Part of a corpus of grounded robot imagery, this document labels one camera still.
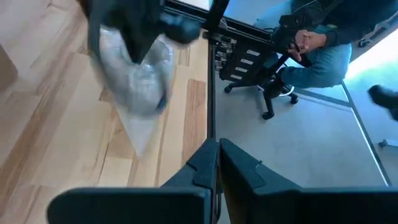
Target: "chair caster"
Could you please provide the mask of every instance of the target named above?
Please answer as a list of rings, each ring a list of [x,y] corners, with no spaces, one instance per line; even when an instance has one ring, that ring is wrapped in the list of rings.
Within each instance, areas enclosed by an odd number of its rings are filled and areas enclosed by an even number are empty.
[[[275,116],[275,114],[274,114],[274,113],[270,113],[270,112],[264,112],[264,113],[262,114],[262,118],[263,118],[264,120],[271,119],[271,118],[273,118],[274,116]]]
[[[227,87],[224,88],[224,92],[225,92],[225,93],[230,93],[231,90],[232,90],[232,88],[229,87],[229,86],[227,86]]]
[[[296,103],[298,103],[298,102],[299,102],[299,99],[298,99],[298,98],[291,98],[291,99],[290,99],[290,103],[293,104],[293,105],[296,104]]]

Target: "clear plastic bag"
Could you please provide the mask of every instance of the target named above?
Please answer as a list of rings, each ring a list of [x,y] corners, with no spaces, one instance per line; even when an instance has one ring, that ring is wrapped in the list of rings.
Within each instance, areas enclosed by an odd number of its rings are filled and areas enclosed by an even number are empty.
[[[100,34],[103,70],[112,82],[105,86],[113,93],[119,117],[140,156],[169,97],[174,74],[173,48],[164,36],[159,36],[138,65],[131,62],[118,30],[101,26]]]

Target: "blue jeans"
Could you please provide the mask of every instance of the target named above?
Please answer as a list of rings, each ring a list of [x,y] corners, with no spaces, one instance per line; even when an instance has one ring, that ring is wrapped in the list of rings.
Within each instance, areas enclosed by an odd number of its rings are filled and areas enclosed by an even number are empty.
[[[282,4],[269,8],[264,16],[257,20],[254,26],[260,29],[278,27],[280,16],[292,13],[290,4],[290,1],[285,1]],[[331,28],[319,25],[314,32],[324,34],[329,30]],[[311,67],[287,67],[283,71],[282,81],[285,84],[299,88],[326,88],[339,85],[346,75],[351,51],[351,44],[315,49],[305,54],[312,62]]]

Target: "hand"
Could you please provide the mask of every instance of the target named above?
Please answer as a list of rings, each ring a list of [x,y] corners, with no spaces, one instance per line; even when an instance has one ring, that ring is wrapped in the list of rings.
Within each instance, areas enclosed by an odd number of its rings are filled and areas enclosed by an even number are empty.
[[[325,46],[326,35],[318,34],[316,32],[309,32],[307,30],[300,30],[295,36],[296,44],[300,51],[298,52],[294,44],[290,45],[288,52],[299,62],[301,62],[301,54],[311,52],[319,47]]]

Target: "gray floor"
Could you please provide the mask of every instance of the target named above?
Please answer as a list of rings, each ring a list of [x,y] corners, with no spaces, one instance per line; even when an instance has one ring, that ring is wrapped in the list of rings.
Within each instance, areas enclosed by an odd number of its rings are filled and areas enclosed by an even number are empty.
[[[231,0],[226,16],[253,24],[264,9],[284,0]],[[383,139],[398,140],[398,123],[387,111],[372,104],[366,90],[375,84],[395,88],[398,83],[398,49],[392,40],[398,31],[377,44],[350,65],[345,80],[359,112],[370,144],[377,150],[382,167],[398,184],[398,150],[380,150]],[[275,117],[263,121],[263,99],[255,88],[223,93],[228,82],[216,81],[216,135],[229,138],[264,164],[302,187],[383,186],[375,162],[353,111],[315,98],[300,96],[297,105],[289,99],[274,100]],[[309,89],[314,93],[348,101],[342,86]],[[226,205],[220,223],[229,223]]]

